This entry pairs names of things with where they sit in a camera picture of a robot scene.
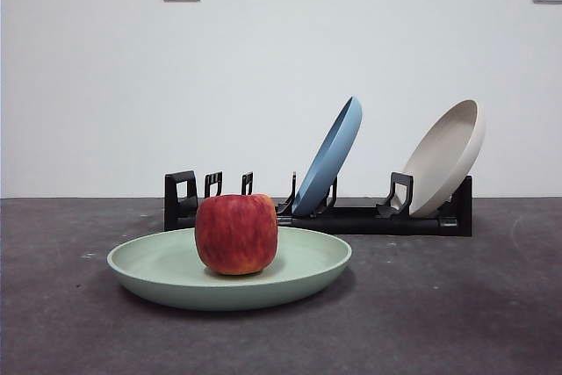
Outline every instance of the concrete floor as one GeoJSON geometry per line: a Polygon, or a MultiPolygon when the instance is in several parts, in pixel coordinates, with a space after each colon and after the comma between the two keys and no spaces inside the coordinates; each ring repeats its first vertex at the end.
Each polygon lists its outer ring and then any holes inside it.
{"type": "Polygon", "coordinates": [[[162,199],[1,205],[7,375],[562,372],[562,198],[475,199],[471,238],[342,235],[324,291],[218,314],[137,298],[105,261],[162,230],[162,199]]]}

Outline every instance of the plate rim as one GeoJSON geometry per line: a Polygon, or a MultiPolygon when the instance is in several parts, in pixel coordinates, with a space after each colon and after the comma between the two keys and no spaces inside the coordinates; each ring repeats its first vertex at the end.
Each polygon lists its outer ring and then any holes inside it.
{"type": "Polygon", "coordinates": [[[353,249],[352,247],[343,239],[340,239],[337,236],[334,236],[332,234],[326,234],[323,232],[319,232],[319,231],[315,231],[315,230],[308,230],[305,228],[298,228],[298,227],[279,227],[279,229],[283,229],[283,230],[289,230],[289,231],[296,231],[296,232],[305,232],[305,233],[314,233],[314,234],[321,234],[322,236],[326,236],[328,238],[332,238],[332,239],[336,239],[340,244],[343,245],[344,248],[346,248],[346,254],[345,257],[340,259],[337,263],[334,263],[332,265],[329,265],[326,268],[323,268],[322,270],[317,270],[315,272],[313,272],[312,274],[306,274],[304,276],[301,277],[295,277],[295,278],[287,278],[285,280],[277,280],[277,281],[259,281],[259,282],[253,282],[253,283],[249,283],[249,284],[245,284],[245,283],[237,283],[237,284],[228,284],[228,285],[206,285],[206,284],[186,284],[186,283],[171,283],[171,282],[166,282],[166,281],[159,281],[159,280],[154,280],[151,278],[141,278],[137,275],[134,275],[133,273],[131,273],[130,271],[126,271],[123,270],[121,267],[119,267],[115,262],[113,262],[113,256],[120,250],[125,248],[127,245],[134,243],[134,242],[138,242],[139,240],[142,239],[147,239],[149,237],[156,237],[159,235],[165,235],[165,234],[172,234],[172,233],[178,233],[178,232],[185,232],[185,233],[189,233],[192,232],[193,235],[195,235],[195,228],[194,227],[188,227],[188,228],[180,228],[178,230],[169,230],[169,231],[163,231],[163,232],[157,232],[157,233],[152,233],[152,234],[147,234],[141,237],[137,237],[135,239],[131,239],[130,241],[127,241],[125,243],[121,243],[120,245],[114,247],[108,254],[106,257],[106,261],[108,263],[108,265],[110,266],[110,268],[117,274],[128,277],[128,278],[132,278],[138,281],[141,281],[142,283],[152,283],[155,285],[167,285],[167,286],[175,286],[175,287],[188,287],[188,288],[205,288],[205,289],[211,289],[211,288],[221,288],[221,289],[234,289],[234,288],[241,288],[241,287],[245,287],[245,288],[251,288],[251,287],[258,287],[258,286],[264,286],[264,285],[279,285],[279,284],[283,284],[283,283],[291,283],[291,282],[295,282],[295,281],[299,281],[299,280],[305,280],[307,278],[312,278],[312,277],[317,277],[321,274],[325,274],[328,273],[332,270],[335,270],[337,268],[340,268],[342,265],[345,265],[351,258],[351,256],[353,255],[353,249]]]}
{"type": "MultiPolygon", "coordinates": [[[[316,181],[316,179],[319,178],[319,175],[321,175],[322,173],[329,172],[331,170],[332,162],[329,161],[329,160],[326,160],[326,158],[325,158],[326,155],[335,154],[334,144],[337,143],[338,141],[339,141],[339,143],[343,142],[343,140],[345,138],[344,138],[344,131],[342,129],[344,127],[349,127],[351,129],[353,135],[350,139],[349,144],[347,144],[347,143],[343,144],[344,149],[347,150],[347,151],[343,155],[343,161],[342,161],[341,165],[337,166],[337,169],[335,169],[334,177],[337,177],[340,169],[342,168],[343,164],[345,163],[345,160],[347,159],[347,156],[349,155],[349,152],[350,152],[351,148],[353,147],[353,144],[355,142],[357,134],[359,133],[359,128],[361,127],[362,120],[363,120],[363,107],[361,106],[361,102],[358,100],[357,97],[351,96],[345,102],[345,105],[343,106],[343,108],[340,110],[337,117],[335,118],[334,123],[329,128],[328,133],[324,137],[324,140],[322,141],[318,151],[316,152],[316,155],[314,156],[312,162],[310,163],[310,167],[308,168],[308,171],[306,172],[305,177],[303,178],[302,183],[300,184],[300,187],[297,189],[297,192],[295,194],[295,200],[294,200],[294,203],[292,204],[292,207],[291,207],[291,211],[294,215],[303,216],[303,215],[307,215],[307,214],[309,214],[313,211],[313,210],[310,210],[307,213],[303,213],[303,212],[299,212],[299,208],[300,207],[303,208],[302,204],[306,203],[306,198],[312,197],[315,194],[315,191],[317,191],[317,190],[313,190],[311,188],[314,187],[314,182],[316,181]],[[326,144],[328,142],[328,136],[334,130],[335,124],[337,123],[338,119],[341,116],[342,116],[341,125],[335,131],[334,138],[329,143],[324,156],[320,156],[320,152],[322,150],[322,147],[324,146],[324,144],[326,144]]],[[[333,181],[334,181],[334,179],[331,177],[330,180],[328,181],[328,186],[327,186],[326,191],[329,190],[330,185],[333,183],[333,181]]]]}

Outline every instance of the blue plate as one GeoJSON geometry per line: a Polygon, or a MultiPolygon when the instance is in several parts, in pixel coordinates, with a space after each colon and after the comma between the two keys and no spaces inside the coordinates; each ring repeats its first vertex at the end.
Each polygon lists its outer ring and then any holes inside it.
{"type": "Polygon", "coordinates": [[[299,187],[292,203],[292,215],[309,215],[324,199],[353,145],[361,126],[361,117],[359,100],[350,98],[326,135],[299,187]]]}

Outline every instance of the apple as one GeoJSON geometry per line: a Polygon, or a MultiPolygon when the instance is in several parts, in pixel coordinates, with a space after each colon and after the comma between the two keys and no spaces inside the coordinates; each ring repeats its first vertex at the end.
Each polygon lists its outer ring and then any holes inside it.
{"type": "Polygon", "coordinates": [[[277,216],[263,194],[207,198],[195,217],[195,244],[201,261],[225,275],[258,272],[277,253],[277,216]]]}

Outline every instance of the white wall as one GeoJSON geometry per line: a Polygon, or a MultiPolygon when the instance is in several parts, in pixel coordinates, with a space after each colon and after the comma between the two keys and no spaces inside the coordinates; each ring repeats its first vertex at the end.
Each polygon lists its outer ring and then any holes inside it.
{"type": "Polygon", "coordinates": [[[477,99],[479,196],[562,194],[562,5],[531,0],[3,0],[2,195],[289,193],[349,96],[344,196],[385,195],[451,105],[477,99]]]}

